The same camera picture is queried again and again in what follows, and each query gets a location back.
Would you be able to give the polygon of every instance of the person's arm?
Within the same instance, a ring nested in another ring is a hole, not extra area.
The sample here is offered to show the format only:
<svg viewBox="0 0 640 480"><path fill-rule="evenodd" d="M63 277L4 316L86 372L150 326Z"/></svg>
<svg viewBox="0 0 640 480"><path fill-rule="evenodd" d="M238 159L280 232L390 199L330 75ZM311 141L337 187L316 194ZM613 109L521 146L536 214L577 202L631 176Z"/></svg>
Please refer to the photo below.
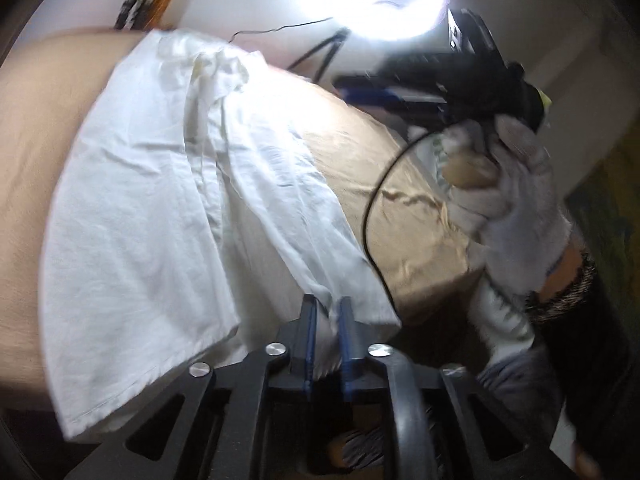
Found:
<svg viewBox="0 0 640 480"><path fill-rule="evenodd" d="M640 364L591 259L569 244L528 311L578 443L604 478L640 478Z"/></svg>

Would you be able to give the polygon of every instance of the cord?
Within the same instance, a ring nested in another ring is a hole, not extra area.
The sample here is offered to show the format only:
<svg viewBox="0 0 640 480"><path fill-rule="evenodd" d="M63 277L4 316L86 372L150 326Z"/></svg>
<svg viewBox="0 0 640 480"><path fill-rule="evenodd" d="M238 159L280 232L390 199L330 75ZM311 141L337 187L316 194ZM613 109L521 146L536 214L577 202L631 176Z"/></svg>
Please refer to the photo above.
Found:
<svg viewBox="0 0 640 480"><path fill-rule="evenodd" d="M294 27L304 27L305 25L314 25L315 23L322 23L322 22L328 22L329 20L332 20L334 17L328 17L328 18L324 18L323 20L315 20L314 22L305 22L305 23L296 23L295 25L283 25L282 27L278 27L278 28L270 28L268 30L238 30L229 40L229 43L233 43L234 40L236 39L236 36L240 35L240 34L266 34L267 32L278 32L279 30L282 30L283 28L294 28Z"/></svg>
<svg viewBox="0 0 640 480"><path fill-rule="evenodd" d="M384 185L387 177L389 176L393 168L395 168L396 164L400 162L400 160L402 160L402 158L416 144L418 144L421 140L426 139L427 137L429 137L434 133L436 132L424 132L423 134L420 134L420 136L415 137L415 139L411 140L404 148L402 148L402 150L398 152L398 154L394 157L394 160L392 160L391 164L389 164L386 167L386 170L382 172L378 181L376 182L376 185L374 186L373 191L369 195L369 199L367 200L367 205L364 208L364 215L362 217L362 227L361 227L362 249L364 250L367 260L369 260L371 267L373 267L373 270L376 271L376 274L378 275L380 282L382 282L382 286L385 289L386 297L388 298L389 303L391 303L391 307L395 311L396 316L398 315L398 310L396 309L394 298L391 295L391 290L389 289L389 286L386 284L385 277L382 275L382 271L380 270L380 267L378 267L378 264L373 259L373 256L371 256L371 252L369 251L369 242L367 240L367 227L369 225L369 216L371 215L371 209L373 208L373 205L376 202L378 195L380 194L380 190L382 189L382 186Z"/></svg>

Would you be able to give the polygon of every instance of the white glove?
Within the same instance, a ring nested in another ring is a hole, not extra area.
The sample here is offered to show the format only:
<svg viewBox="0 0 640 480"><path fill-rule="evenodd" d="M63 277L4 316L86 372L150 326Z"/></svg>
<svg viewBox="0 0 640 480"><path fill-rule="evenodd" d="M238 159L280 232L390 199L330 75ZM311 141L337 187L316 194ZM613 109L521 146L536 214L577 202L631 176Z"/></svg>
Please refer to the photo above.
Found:
<svg viewBox="0 0 640 480"><path fill-rule="evenodd" d="M449 219L484 245L486 270L513 294L539 291L559 261L571 225L558 207L549 156L536 135L520 121L499 116L499 140L489 150L500 166L495 187L449 189ZM442 146L451 156L478 149L482 131L464 123L444 131Z"/></svg>

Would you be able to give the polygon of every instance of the metal screw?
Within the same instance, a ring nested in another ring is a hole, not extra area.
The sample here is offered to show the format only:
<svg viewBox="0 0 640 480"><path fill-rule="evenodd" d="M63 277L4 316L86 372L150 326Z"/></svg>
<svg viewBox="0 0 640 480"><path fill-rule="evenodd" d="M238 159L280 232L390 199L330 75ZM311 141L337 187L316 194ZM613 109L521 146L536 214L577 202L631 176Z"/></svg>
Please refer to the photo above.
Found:
<svg viewBox="0 0 640 480"><path fill-rule="evenodd" d="M189 373L192 377L204 377L211 371L211 367L203 362L194 363L189 367Z"/></svg>
<svg viewBox="0 0 640 480"><path fill-rule="evenodd" d="M452 377L461 377L466 373L466 368L463 365L459 365L457 363L450 363L448 365L444 365L442 367L442 371L445 375Z"/></svg>
<svg viewBox="0 0 640 480"><path fill-rule="evenodd" d="M386 357L394 352L394 348L389 345L376 343L369 347L369 354L373 357Z"/></svg>
<svg viewBox="0 0 640 480"><path fill-rule="evenodd" d="M287 347L282 343L269 343L264 347L264 351L269 355L282 355L287 351Z"/></svg>

